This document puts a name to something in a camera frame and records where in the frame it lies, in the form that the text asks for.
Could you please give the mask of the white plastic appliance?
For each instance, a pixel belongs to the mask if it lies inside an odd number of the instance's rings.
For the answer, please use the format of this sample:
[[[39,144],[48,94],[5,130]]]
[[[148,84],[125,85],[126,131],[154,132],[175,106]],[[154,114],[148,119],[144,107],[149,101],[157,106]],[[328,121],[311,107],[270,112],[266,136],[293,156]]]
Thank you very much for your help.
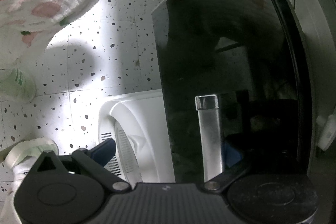
[[[160,89],[112,96],[99,111],[98,138],[116,142],[116,153],[105,168],[131,186],[175,182]]]

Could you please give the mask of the black drawer front panel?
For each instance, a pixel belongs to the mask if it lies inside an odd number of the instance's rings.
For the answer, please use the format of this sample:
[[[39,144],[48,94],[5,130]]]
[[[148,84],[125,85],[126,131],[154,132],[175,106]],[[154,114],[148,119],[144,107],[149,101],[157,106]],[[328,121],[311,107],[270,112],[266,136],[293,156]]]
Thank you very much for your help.
[[[210,94],[249,166],[307,173],[311,83],[289,0],[163,0],[151,16],[176,181],[204,179],[195,97]]]

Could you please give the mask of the silver drawer handle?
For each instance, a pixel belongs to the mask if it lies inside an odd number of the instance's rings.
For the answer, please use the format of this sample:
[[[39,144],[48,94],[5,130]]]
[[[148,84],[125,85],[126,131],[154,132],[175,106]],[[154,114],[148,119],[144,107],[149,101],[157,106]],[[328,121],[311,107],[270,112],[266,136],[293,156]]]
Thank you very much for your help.
[[[209,181],[225,170],[219,96],[196,96],[195,107],[201,135],[204,178]]]

